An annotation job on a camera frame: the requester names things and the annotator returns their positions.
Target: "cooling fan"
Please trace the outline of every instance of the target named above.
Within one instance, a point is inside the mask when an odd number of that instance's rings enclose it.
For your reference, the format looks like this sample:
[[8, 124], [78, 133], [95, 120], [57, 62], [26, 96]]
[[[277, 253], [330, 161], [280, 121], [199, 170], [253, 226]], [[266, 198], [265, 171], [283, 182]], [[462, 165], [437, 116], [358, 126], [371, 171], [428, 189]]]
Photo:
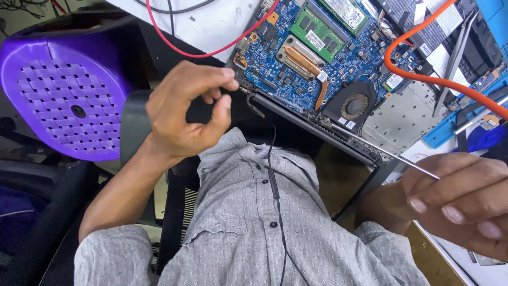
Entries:
[[323, 114], [353, 133], [363, 125], [376, 104], [376, 90], [366, 81], [346, 85], [323, 108]]

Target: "red wire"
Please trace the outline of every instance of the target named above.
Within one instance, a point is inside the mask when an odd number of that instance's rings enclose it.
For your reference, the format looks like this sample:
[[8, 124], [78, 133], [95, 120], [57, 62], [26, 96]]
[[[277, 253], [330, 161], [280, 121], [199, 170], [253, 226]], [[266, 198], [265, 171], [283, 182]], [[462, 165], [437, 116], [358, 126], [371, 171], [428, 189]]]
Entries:
[[51, 0], [51, 3], [55, 5], [55, 7], [57, 7], [60, 10], [60, 12], [62, 12], [63, 14], [67, 14], [67, 12], [62, 8], [62, 6], [60, 6], [60, 4], [56, 0]]
[[230, 48], [231, 46], [233, 46], [234, 44], [238, 43], [243, 37], [249, 35], [250, 33], [252, 33], [252, 31], [254, 31], [254, 29], [256, 29], [257, 26], [261, 25], [265, 20], [266, 18], [268, 18], [268, 16], [270, 16], [273, 11], [275, 10], [275, 7], [277, 7], [277, 4], [279, 4], [279, 0], [275, 0], [272, 7], [270, 8], [270, 10], [265, 14], [265, 16], [263, 16], [263, 18], [261, 18], [261, 20], [257, 21], [254, 26], [252, 26], [250, 29], [248, 29], [247, 31], [245, 31], [245, 33], [243, 33], [240, 37], [238, 37], [238, 39], [234, 40], [233, 42], [231, 42], [230, 44], [228, 44], [227, 46], [225, 46], [224, 48], [221, 48], [221, 49], [218, 49], [216, 50], [215, 52], [211, 52], [211, 53], [207, 53], [207, 54], [190, 54], [190, 53], [186, 53], [180, 49], [178, 49], [177, 47], [175, 47], [172, 43], [170, 43], [168, 41], [168, 39], [166, 39], [166, 37], [164, 37], [164, 35], [162, 34], [161, 32], [161, 29], [159, 29], [159, 27], [157, 26], [157, 24], [155, 23], [155, 19], [153, 17], [153, 14], [152, 14], [152, 8], [150, 7], [150, 3], [149, 3], [149, 0], [146, 0], [146, 9], [148, 10], [148, 15], [150, 16], [150, 20], [152, 21], [152, 25], [153, 27], [155, 28], [155, 30], [157, 31], [157, 34], [159, 34], [159, 36], [162, 38], [162, 40], [168, 44], [172, 49], [174, 49], [175, 51], [179, 52], [180, 54], [182, 55], [185, 55], [185, 56], [188, 56], [190, 58], [207, 58], [209, 56], [213, 56], [213, 55], [216, 55], [222, 51], [225, 51], [227, 50], [228, 48]]
[[485, 108], [491, 110], [493, 113], [497, 114], [504, 120], [508, 121], [508, 110], [506, 110], [504, 107], [500, 106], [499, 104], [497, 104], [495, 101], [491, 100], [490, 98], [484, 96], [483, 94], [481, 94], [475, 90], [472, 90], [468, 87], [465, 87], [461, 84], [458, 84], [456, 82], [449, 81], [447, 79], [435, 78], [435, 77], [430, 77], [430, 76], [426, 76], [426, 75], [420, 75], [420, 74], [406, 72], [404, 70], [401, 70], [401, 69], [395, 67], [392, 64], [392, 62], [390, 61], [390, 56], [398, 44], [402, 43], [407, 38], [411, 37], [412, 35], [418, 33], [420, 30], [422, 30], [423, 28], [428, 26], [432, 21], [434, 21], [442, 12], [444, 12], [455, 1], [456, 0], [448, 0], [445, 4], [443, 4], [443, 6], [441, 6], [434, 14], [432, 14], [429, 18], [427, 18], [423, 23], [419, 24], [418, 26], [413, 28], [411, 31], [405, 33], [404, 35], [402, 35], [398, 39], [396, 39], [386, 50], [385, 57], [384, 57], [385, 65], [389, 71], [391, 71], [394, 74], [400, 75], [401, 77], [409, 78], [409, 79], [417, 80], [417, 81], [421, 81], [421, 82], [438, 84], [443, 87], [447, 87], [452, 90], [461, 92], [465, 96], [478, 102]]

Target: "fingernail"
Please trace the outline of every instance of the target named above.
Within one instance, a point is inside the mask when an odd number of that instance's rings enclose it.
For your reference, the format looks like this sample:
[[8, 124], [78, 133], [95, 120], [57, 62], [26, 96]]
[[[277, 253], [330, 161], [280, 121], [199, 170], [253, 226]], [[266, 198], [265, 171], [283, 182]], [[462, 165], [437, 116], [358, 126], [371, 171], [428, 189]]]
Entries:
[[464, 222], [464, 215], [454, 207], [445, 206], [441, 208], [445, 217], [447, 217], [451, 222], [456, 224], [462, 224]]
[[427, 206], [419, 199], [414, 198], [410, 200], [409, 203], [411, 204], [412, 208], [415, 209], [415, 211], [421, 214], [427, 211]]
[[491, 239], [500, 239], [503, 235], [502, 230], [490, 221], [480, 222], [477, 228], [480, 233]]
[[227, 77], [233, 77], [235, 76], [235, 71], [232, 70], [232, 69], [228, 69], [228, 68], [223, 68], [223, 74]]
[[224, 98], [222, 98], [222, 103], [225, 108], [231, 108], [231, 96], [224, 95]]

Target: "hand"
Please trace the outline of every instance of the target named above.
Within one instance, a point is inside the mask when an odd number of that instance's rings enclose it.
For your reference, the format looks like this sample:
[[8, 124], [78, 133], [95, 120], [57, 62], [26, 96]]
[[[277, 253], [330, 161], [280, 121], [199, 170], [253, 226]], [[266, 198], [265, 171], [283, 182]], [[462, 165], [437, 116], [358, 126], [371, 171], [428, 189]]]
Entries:
[[[161, 160], [180, 161], [217, 144], [231, 124], [231, 97], [220, 88], [238, 89], [232, 69], [198, 66], [182, 61], [151, 93], [146, 111], [152, 124], [152, 148]], [[216, 103], [208, 124], [187, 123], [185, 114], [191, 101], [201, 95], [208, 104]]]
[[467, 153], [430, 156], [400, 181], [418, 222], [433, 235], [508, 262], [508, 167]]

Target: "woven pattern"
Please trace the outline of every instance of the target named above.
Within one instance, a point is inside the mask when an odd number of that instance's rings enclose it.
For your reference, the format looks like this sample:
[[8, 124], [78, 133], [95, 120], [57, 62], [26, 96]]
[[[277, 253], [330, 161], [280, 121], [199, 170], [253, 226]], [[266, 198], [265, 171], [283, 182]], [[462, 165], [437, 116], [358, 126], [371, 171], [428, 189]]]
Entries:
[[[32, 61], [18, 75], [28, 109], [55, 141], [89, 154], [119, 152], [120, 114], [97, 76], [62, 60]], [[71, 107], [86, 114], [76, 114]]]

